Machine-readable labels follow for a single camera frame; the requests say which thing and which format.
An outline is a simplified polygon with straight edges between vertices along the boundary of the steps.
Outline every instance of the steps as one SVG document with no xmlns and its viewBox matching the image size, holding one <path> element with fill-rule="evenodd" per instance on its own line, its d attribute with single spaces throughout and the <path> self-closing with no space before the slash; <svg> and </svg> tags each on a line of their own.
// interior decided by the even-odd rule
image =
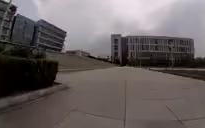
<svg viewBox="0 0 205 128">
<path fill-rule="evenodd" d="M 111 63 L 66 53 L 47 52 L 47 59 L 59 62 L 59 69 L 98 69 L 115 67 Z"/>
</svg>

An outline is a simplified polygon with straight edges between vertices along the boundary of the building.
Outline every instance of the building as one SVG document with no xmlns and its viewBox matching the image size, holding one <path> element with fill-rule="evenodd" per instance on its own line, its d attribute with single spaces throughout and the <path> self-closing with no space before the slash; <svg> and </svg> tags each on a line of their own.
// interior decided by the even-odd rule
<svg viewBox="0 0 205 128">
<path fill-rule="evenodd" d="M 180 64 L 194 58 L 194 40 L 165 36 L 111 35 L 111 58 L 122 64 L 130 61 L 152 64 Z"/>
<path fill-rule="evenodd" d="M 9 3 L 5 2 L 4 0 L 0 0 L 0 25 L 3 20 L 3 16 L 7 10 L 7 7 L 9 6 Z M 4 21 L 2 35 L 0 40 L 2 41 L 10 41 L 11 36 L 11 29 L 12 29 L 12 23 L 14 19 L 14 14 L 16 13 L 17 7 L 14 5 L 10 5 L 8 9 L 8 14 L 6 16 L 6 19 Z"/>
<path fill-rule="evenodd" d="M 35 25 L 34 44 L 40 49 L 50 49 L 54 51 L 62 51 L 66 32 L 62 29 L 39 20 Z"/>
<path fill-rule="evenodd" d="M 66 51 L 66 53 L 77 55 L 77 56 L 85 56 L 85 57 L 90 56 L 90 53 L 81 50 L 70 50 L 70 51 Z"/>
<path fill-rule="evenodd" d="M 14 18 L 11 41 L 13 43 L 33 44 L 35 21 L 17 14 Z"/>
</svg>

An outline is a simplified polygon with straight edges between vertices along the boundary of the green hedge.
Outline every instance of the green hedge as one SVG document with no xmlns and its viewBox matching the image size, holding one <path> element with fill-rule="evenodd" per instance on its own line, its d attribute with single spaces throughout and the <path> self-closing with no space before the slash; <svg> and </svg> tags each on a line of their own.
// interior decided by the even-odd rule
<svg viewBox="0 0 205 128">
<path fill-rule="evenodd" d="M 0 97 L 53 85 L 58 63 L 0 55 Z"/>
</svg>

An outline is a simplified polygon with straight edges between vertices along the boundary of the overcast sky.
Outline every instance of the overcast sky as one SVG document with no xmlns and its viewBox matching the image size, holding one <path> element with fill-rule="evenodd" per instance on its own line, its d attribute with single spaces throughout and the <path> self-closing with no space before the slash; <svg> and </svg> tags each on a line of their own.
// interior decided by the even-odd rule
<svg viewBox="0 0 205 128">
<path fill-rule="evenodd" d="M 205 0 L 14 0 L 18 12 L 68 32 L 67 49 L 110 54 L 110 34 L 195 39 L 205 56 Z"/>
</svg>

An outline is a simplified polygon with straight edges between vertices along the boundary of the concrete walkway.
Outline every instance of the concrete walkway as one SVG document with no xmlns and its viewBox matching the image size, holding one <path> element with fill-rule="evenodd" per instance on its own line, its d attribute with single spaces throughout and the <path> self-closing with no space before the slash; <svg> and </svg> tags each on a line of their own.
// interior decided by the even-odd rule
<svg viewBox="0 0 205 128">
<path fill-rule="evenodd" d="M 0 128 L 205 128 L 205 82 L 138 68 L 59 74 L 61 91 L 0 114 Z"/>
</svg>

